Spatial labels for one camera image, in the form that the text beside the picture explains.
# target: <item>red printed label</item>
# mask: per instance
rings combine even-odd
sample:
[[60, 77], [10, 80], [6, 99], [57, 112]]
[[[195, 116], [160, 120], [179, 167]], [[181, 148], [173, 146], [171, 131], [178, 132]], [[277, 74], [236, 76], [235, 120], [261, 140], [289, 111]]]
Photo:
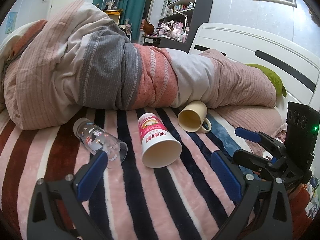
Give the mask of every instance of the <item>red printed label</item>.
[[[161, 129], [167, 131], [167, 129], [164, 127], [164, 125], [161, 123], [161, 121], [156, 117], [154, 114], [148, 113], [144, 114], [139, 119], [139, 133], [140, 133], [140, 139], [142, 140], [144, 136], [156, 129]], [[155, 132], [152, 135], [149, 135], [145, 140], [148, 142], [152, 138], [165, 135], [163, 131]]]

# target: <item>stuffed animal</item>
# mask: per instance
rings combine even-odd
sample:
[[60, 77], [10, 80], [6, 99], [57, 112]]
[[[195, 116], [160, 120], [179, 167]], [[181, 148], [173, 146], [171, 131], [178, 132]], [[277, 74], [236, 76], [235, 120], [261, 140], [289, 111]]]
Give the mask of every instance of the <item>stuffed animal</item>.
[[150, 35], [155, 31], [155, 27], [148, 21], [143, 25], [142, 29], [144, 31], [144, 35]]
[[268, 79], [271, 81], [271, 83], [276, 89], [277, 97], [280, 96], [281, 94], [285, 98], [287, 97], [287, 90], [285, 90], [282, 84], [281, 78], [274, 71], [258, 64], [246, 64], [246, 65], [260, 69], [268, 77]]

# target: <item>bottle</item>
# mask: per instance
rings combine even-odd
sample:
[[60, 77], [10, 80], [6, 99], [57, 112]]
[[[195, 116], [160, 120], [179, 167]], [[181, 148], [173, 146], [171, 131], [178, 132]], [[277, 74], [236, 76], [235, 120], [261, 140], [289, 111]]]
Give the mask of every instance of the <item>bottle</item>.
[[107, 133], [87, 118], [78, 119], [73, 125], [73, 133], [92, 154], [105, 151], [108, 155], [108, 169], [121, 165], [127, 156], [127, 144]]
[[182, 42], [183, 34], [178, 34], [177, 35], [177, 41]]
[[187, 41], [188, 34], [186, 31], [183, 31], [182, 42], [185, 43]]

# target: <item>blue gripper pad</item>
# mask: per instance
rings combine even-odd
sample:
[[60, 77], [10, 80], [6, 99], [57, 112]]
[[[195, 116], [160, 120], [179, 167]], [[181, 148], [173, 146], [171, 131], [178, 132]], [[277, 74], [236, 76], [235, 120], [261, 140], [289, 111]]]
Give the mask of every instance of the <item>blue gripper pad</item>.
[[273, 158], [271, 159], [271, 163], [275, 163], [276, 161], [277, 161], [276, 157], [273, 157]]
[[241, 184], [217, 152], [211, 154], [211, 167], [217, 174], [229, 198], [236, 203], [240, 203], [242, 200]]
[[243, 139], [247, 139], [252, 142], [256, 142], [256, 143], [261, 142], [261, 137], [258, 133], [244, 129], [242, 127], [236, 128], [235, 134], [236, 136], [239, 136]]
[[108, 165], [108, 155], [102, 151], [101, 155], [91, 165], [82, 180], [78, 183], [77, 199], [80, 202], [87, 201], [91, 197], [92, 192], [96, 188], [103, 172]]

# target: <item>pink striped bedsheet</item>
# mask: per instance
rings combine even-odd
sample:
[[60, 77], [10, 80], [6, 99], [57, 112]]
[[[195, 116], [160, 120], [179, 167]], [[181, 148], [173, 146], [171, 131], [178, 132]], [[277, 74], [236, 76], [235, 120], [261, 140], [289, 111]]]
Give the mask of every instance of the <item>pink striped bedsheet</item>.
[[[181, 142], [180, 158], [161, 169], [145, 167], [141, 161], [138, 118], [156, 114]], [[106, 170], [92, 197], [83, 206], [110, 239], [211, 239], [234, 209], [210, 166], [217, 145], [244, 141], [234, 137], [231, 125], [210, 110], [219, 133], [196, 134], [177, 123], [179, 109], [140, 108], [105, 111], [82, 108], [62, 126], [22, 131], [0, 114], [0, 207], [7, 222], [23, 240], [27, 239], [28, 208], [39, 178], [55, 181], [75, 173], [88, 163], [90, 153], [73, 135], [75, 120], [87, 117], [128, 145], [128, 155], [118, 169]]]

